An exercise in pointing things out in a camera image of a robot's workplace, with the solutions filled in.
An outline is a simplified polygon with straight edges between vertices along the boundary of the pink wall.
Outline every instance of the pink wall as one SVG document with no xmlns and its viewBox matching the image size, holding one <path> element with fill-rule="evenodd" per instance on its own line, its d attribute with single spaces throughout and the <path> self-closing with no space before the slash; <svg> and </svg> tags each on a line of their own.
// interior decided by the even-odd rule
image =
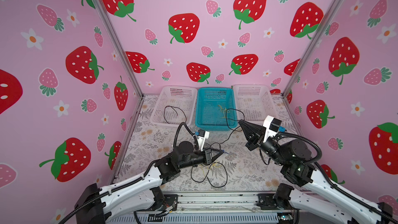
<svg viewBox="0 0 398 224">
<path fill-rule="evenodd" d="M 373 19 L 377 25 L 368 27 Z M 299 114 L 296 118 L 304 134 L 322 148 L 320 163 L 334 171 L 339 183 L 344 180 L 344 187 L 356 194 L 375 202 L 394 201 L 394 206 L 398 198 L 397 19 L 396 0 L 345 0 L 331 31 L 322 37 L 293 87 L 290 104 Z M 319 69 L 313 64 L 316 58 Z M 338 69 L 345 58 L 346 67 Z M 319 121 L 326 120 L 325 110 L 322 116 L 315 113 L 320 105 L 327 105 L 329 117 L 335 116 L 326 125 Z"/>
<path fill-rule="evenodd" d="M 52 9 L 39 6 L 48 24 L 38 13 L 38 4 Z M 0 1 L 2 223 L 57 223 L 73 210 L 86 186 L 97 179 L 98 185 L 103 186 L 112 173 L 109 157 L 104 152 L 109 154 L 115 142 L 123 141 L 125 131 L 121 119 L 129 125 L 138 98 L 134 97 L 134 89 L 120 60 L 113 59 L 114 47 L 97 11 L 86 0 L 83 4 L 81 0 Z M 53 19 L 57 18 L 59 24 L 63 23 L 57 25 L 64 28 L 62 32 L 54 27 Z M 101 37 L 94 35 L 96 26 Z M 81 46 L 87 48 L 72 53 Z M 104 68 L 99 68 L 97 80 L 95 66 L 90 63 L 94 62 L 90 61 L 93 58 L 90 50 L 97 64 Z M 39 77 L 43 71 L 45 81 Z M 122 111 L 114 97 L 120 76 L 128 92 Z M 103 83 L 109 86 L 106 90 L 109 90 L 106 92 L 109 100 L 102 90 Z M 89 100 L 87 112 L 83 111 L 81 105 L 85 99 L 92 99 L 96 107 Z M 104 115 L 109 116 L 105 124 Z M 100 133 L 105 134 L 105 143 L 100 141 L 101 152 L 97 148 Z M 43 161 L 54 158 L 57 160 L 39 167 Z"/>
<path fill-rule="evenodd" d="M 134 57 L 137 58 L 136 61 L 132 61 L 132 66 L 136 72 L 140 72 L 135 75 L 144 93 L 159 93 L 166 85 L 230 87 L 241 83 L 256 83 L 271 88 L 272 82 L 276 82 L 273 89 L 283 90 L 291 78 L 285 71 L 289 73 L 291 63 L 293 68 L 295 67 L 297 63 L 294 61 L 301 57 L 309 42 L 307 36 L 301 38 L 294 36 L 303 28 L 301 24 L 304 26 L 309 23 L 313 26 L 319 23 L 322 18 L 320 16 L 323 15 L 321 11 L 326 12 L 331 2 L 331 0 L 281 0 L 284 3 L 280 3 L 280 0 L 103 1 L 123 48 L 130 52 L 131 61 Z M 122 9 L 117 4 L 119 1 L 123 2 Z M 234 9 L 237 9 L 237 16 L 234 14 Z M 250 10 L 248 17 L 251 19 L 240 13 L 242 9 Z M 249 22 L 242 22 L 241 29 L 238 28 L 240 19 Z M 177 37 L 173 37 L 169 32 L 169 24 L 172 26 L 171 33 Z M 275 54 L 279 50 L 283 53 L 276 57 Z M 246 67 L 235 68 L 237 73 L 241 73 L 239 75 L 233 71 L 231 63 L 234 61 L 240 65 L 238 61 L 240 55 L 243 55 L 241 59 L 245 57 L 250 59 L 250 63 Z M 186 67 L 192 62 L 199 65 L 189 66 L 189 69 L 194 67 L 191 77 Z M 224 79 L 217 84 L 215 80 L 220 74 L 224 75 Z"/>
</svg>

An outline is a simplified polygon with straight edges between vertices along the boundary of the plastic basket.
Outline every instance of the plastic basket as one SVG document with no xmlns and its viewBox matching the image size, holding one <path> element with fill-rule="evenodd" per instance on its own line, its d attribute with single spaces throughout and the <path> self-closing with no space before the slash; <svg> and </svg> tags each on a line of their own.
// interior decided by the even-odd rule
<svg viewBox="0 0 398 224">
<path fill-rule="evenodd" d="M 187 117 L 186 123 L 187 125 L 190 125 L 192 122 L 193 111 L 195 109 L 196 95 L 197 89 L 192 87 L 164 87 L 156 102 L 155 108 L 153 109 L 150 122 L 160 126 L 178 127 L 181 122 L 185 122 L 185 113 Z M 174 108 L 175 111 L 171 107 L 167 107 L 165 109 L 166 106 L 179 107 L 184 111 L 184 113 L 177 108 Z"/>
<path fill-rule="evenodd" d="M 226 118 L 230 118 L 228 126 L 232 129 L 237 127 L 238 120 L 235 110 L 234 92 L 231 88 L 223 87 L 204 87 L 198 90 L 198 99 L 196 101 L 196 119 L 197 127 L 206 131 L 228 131 Z"/>
<path fill-rule="evenodd" d="M 279 119 L 269 88 L 264 85 L 235 85 L 234 95 L 236 109 L 245 114 L 245 120 L 253 124 L 263 125 L 267 115 Z"/>
</svg>

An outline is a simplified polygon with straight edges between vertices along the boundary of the teal plastic basket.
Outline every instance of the teal plastic basket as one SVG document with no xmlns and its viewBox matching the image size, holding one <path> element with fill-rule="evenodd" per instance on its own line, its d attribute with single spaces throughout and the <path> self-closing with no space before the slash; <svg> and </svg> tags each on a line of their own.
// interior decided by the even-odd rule
<svg viewBox="0 0 398 224">
<path fill-rule="evenodd" d="M 226 112 L 225 109 L 228 108 L 235 108 L 234 92 L 231 88 L 200 88 L 196 101 L 196 126 L 206 131 L 228 131 L 228 126 L 236 128 L 236 111 L 230 109 Z"/>
</svg>

